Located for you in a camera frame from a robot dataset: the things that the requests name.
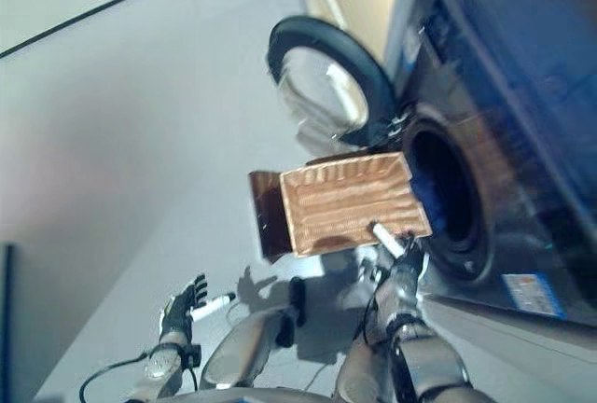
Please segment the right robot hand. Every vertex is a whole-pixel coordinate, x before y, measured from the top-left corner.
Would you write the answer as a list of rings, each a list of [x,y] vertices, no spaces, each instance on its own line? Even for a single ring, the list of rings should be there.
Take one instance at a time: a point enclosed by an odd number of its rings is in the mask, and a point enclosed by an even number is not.
[[[424,275],[427,254],[411,230],[394,235],[380,221],[372,221],[369,230],[391,262],[393,271],[409,271],[418,282]]]

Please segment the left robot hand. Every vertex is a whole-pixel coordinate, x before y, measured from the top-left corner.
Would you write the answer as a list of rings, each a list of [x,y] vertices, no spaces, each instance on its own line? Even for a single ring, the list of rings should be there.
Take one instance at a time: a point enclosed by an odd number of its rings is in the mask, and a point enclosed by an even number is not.
[[[187,342],[192,339],[192,324],[222,310],[236,299],[234,292],[208,298],[208,283],[204,273],[191,280],[184,289],[170,297],[160,313],[160,336],[182,333]]]

